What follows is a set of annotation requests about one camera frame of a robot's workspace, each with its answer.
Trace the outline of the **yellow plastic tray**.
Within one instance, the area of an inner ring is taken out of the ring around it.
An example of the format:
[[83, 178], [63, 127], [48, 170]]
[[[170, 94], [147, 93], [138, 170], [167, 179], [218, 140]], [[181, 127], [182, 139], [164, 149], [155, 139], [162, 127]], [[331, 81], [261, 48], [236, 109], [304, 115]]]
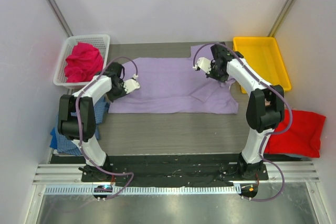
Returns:
[[273, 37], [234, 37], [233, 48], [266, 81], [292, 89], [277, 41]]

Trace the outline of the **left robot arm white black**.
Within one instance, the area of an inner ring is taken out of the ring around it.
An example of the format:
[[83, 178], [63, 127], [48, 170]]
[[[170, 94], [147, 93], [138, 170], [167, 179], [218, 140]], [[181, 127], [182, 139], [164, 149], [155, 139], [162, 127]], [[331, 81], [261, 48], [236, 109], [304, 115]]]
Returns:
[[123, 76], [124, 67], [112, 62], [77, 93], [64, 94], [59, 100], [58, 132], [80, 149], [86, 159], [86, 169], [93, 170], [102, 182], [111, 177], [112, 168], [95, 136], [94, 105], [105, 94], [113, 99], [125, 96]]

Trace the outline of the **white plastic basket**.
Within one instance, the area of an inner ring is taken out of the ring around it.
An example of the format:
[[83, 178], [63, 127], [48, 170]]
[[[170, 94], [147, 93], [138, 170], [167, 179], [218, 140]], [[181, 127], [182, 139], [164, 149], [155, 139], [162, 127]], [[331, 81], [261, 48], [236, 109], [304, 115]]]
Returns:
[[93, 34], [93, 35], [78, 35], [71, 36], [64, 42], [61, 53], [58, 57], [56, 72], [54, 74], [54, 84], [57, 86], [64, 86], [68, 89], [79, 89], [89, 82], [68, 83], [65, 77], [64, 68], [66, 66], [66, 58], [71, 54], [73, 47], [78, 42], [84, 42], [98, 48], [103, 57], [103, 68], [107, 64], [110, 36], [107, 34]]

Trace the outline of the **purple t shirt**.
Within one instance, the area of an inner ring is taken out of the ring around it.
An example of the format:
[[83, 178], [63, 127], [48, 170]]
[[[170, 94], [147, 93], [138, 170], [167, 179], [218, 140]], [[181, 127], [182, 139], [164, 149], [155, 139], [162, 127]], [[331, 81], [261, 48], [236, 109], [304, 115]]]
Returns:
[[193, 56], [211, 59], [211, 47], [192, 46], [190, 53], [188, 58], [136, 58], [124, 63], [126, 79], [138, 67], [140, 88], [111, 102], [108, 112], [238, 113], [238, 102], [230, 92], [233, 78], [222, 83], [193, 69]]

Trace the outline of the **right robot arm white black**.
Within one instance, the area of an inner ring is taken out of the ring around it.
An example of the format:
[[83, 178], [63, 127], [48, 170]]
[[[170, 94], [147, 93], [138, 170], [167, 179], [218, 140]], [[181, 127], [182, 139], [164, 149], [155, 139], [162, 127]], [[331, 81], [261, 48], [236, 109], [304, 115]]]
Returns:
[[254, 179], [263, 169], [263, 157], [270, 135], [285, 118], [284, 89], [264, 80], [237, 51], [224, 44], [211, 46], [213, 60], [207, 76], [225, 82], [234, 78], [248, 94], [246, 121], [248, 139], [239, 154], [237, 173], [242, 179]]

